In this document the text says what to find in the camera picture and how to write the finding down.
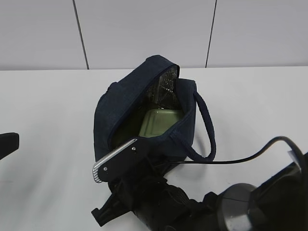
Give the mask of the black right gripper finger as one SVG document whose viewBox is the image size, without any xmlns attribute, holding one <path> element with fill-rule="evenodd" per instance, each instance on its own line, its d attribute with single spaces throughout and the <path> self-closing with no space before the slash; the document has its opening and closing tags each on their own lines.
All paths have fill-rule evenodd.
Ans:
<svg viewBox="0 0 308 231">
<path fill-rule="evenodd" d="M 93 179 L 96 183 L 111 182 L 144 160 L 150 151 L 147 138 L 133 138 L 114 149 L 92 167 Z"/>
</svg>

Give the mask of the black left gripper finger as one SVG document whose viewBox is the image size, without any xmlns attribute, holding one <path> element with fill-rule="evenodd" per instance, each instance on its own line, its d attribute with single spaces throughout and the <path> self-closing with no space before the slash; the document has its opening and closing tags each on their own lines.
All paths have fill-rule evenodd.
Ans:
<svg viewBox="0 0 308 231">
<path fill-rule="evenodd" d="M 15 132 L 0 135 L 0 159 L 7 157 L 19 149 L 19 134 Z"/>
</svg>

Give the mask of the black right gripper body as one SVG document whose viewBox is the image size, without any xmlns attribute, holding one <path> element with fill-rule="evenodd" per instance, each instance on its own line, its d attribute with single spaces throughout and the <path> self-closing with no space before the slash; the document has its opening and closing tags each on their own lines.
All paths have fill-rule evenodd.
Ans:
<svg viewBox="0 0 308 231">
<path fill-rule="evenodd" d="M 189 199 L 181 188 L 169 185 L 147 159 L 111 184 L 110 197 L 102 208 L 91 212 L 100 226 L 133 212 L 148 228 L 178 228 L 206 211 L 203 202 Z"/>
</svg>

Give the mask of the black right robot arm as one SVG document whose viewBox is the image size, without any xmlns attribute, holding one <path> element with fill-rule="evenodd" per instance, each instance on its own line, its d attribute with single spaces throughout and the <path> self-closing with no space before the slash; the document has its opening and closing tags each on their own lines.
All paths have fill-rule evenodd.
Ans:
<svg viewBox="0 0 308 231">
<path fill-rule="evenodd" d="M 255 187 L 237 183 L 198 202 L 164 175 L 177 160 L 150 155 L 144 138 L 131 139 L 98 160 L 94 181 L 107 182 L 111 195 L 92 210 L 100 226 L 128 212 L 152 231 L 305 231 L 308 228 L 308 156 L 288 137 L 271 139 L 290 147 L 293 162 Z"/>
</svg>

